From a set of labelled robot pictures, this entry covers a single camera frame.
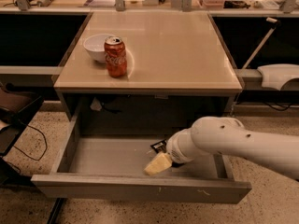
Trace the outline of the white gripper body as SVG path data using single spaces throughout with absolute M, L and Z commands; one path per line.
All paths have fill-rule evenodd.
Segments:
M 172 135 L 166 142 L 166 152 L 173 162 L 179 164 L 208 155 L 194 144 L 190 129 L 184 129 Z

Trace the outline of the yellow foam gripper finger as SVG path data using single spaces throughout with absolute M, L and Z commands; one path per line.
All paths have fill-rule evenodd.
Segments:
M 157 175 L 172 166 L 172 160 L 169 154 L 159 152 L 145 167 L 146 175 Z

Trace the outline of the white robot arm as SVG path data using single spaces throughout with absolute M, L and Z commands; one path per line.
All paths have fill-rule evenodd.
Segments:
M 187 163 L 208 154 L 243 158 L 293 180 L 299 180 L 299 137 L 254 132 L 235 118 L 203 117 L 173 134 L 166 151 L 157 154 L 144 172 L 156 175 L 173 163 Z

